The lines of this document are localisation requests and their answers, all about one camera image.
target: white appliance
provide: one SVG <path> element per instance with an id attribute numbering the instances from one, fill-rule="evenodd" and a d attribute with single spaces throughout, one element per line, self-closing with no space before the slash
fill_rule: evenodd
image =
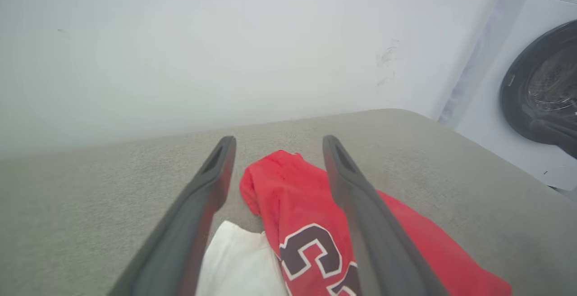
<path id="1" fill-rule="evenodd" d="M 532 141 L 513 129 L 505 119 L 501 86 L 504 80 L 510 81 L 504 84 L 504 90 L 510 89 L 514 81 L 525 81 L 526 79 L 515 78 L 515 72 L 508 73 L 519 54 L 542 35 L 575 19 L 577 0 L 498 0 L 495 11 L 476 43 L 474 53 L 439 119 L 439 122 L 518 166 L 546 185 L 569 191 L 577 187 L 577 159 L 558 146 Z M 544 70 L 544 64 L 542 68 L 535 65 L 535 77 L 539 72 L 552 72 Z M 562 67 L 557 70 L 571 72 Z M 573 82 L 577 82 L 577 73 L 572 73 L 572 76 Z M 546 81 L 541 80 L 540 85 L 552 85 L 554 79 Z M 535 85 L 527 84 L 526 88 L 531 91 L 526 92 L 527 94 L 534 95 Z M 575 108 L 577 96 L 575 99 L 566 98 L 567 95 L 577 93 L 571 88 L 565 89 L 571 91 L 564 93 L 565 102 L 548 108 L 564 111 Z M 509 101 L 510 96 L 504 97 L 505 101 Z"/>

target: printed number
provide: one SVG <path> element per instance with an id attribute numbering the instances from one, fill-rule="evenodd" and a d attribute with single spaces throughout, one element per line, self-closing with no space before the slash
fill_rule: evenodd
<path id="1" fill-rule="evenodd" d="M 337 275 L 342 271 L 343 258 L 330 232 L 319 224 L 309 224 L 287 235 L 284 243 L 280 245 L 281 265 L 289 280 L 301 276 L 312 267 L 304 251 L 313 245 L 321 250 L 321 254 L 315 258 L 315 263 L 323 274 L 323 278 Z M 351 296 L 361 296 L 357 264 L 351 262 L 344 278 L 326 289 L 334 296 L 342 291 L 346 291 Z"/>
<path id="2" fill-rule="evenodd" d="M 340 282 L 326 288 L 332 296 L 337 296 L 341 291 L 346 291 L 350 296 L 362 296 L 361 284 L 357 271 L 357 264 L 349 263 L 347 274 Z"/>

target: washing machine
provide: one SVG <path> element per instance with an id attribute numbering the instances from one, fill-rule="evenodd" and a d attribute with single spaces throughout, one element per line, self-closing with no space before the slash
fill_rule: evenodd
<path id="1" fill-rule="evenodd" d="M 577 0 L 497 0 L 439 120 L 545 185 L 574 190 Z"/>

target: white wall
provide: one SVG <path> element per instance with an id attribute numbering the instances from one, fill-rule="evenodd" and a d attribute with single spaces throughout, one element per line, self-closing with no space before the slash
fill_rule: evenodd
<path id="1" fill-rule="evenodd" d="M 493 1 L 0 0 L 0 158 L 385 107 L 434 118 Z"/>

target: gray table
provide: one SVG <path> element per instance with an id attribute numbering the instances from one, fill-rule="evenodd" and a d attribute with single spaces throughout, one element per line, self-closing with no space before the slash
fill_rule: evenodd
<path id="1" fill-rule="evenodd" d="M 247 165 L 298 152 L 324 167 L 336 135 L 367 179 L 441 226 L 516 295 L 577 294 L 577 204 L 436 123 L 382 109 L 195 132 L 0 163 L 0 294 L 102 295 L 221 136 L 237 158 L 225 219 L 262 230 Z"/>

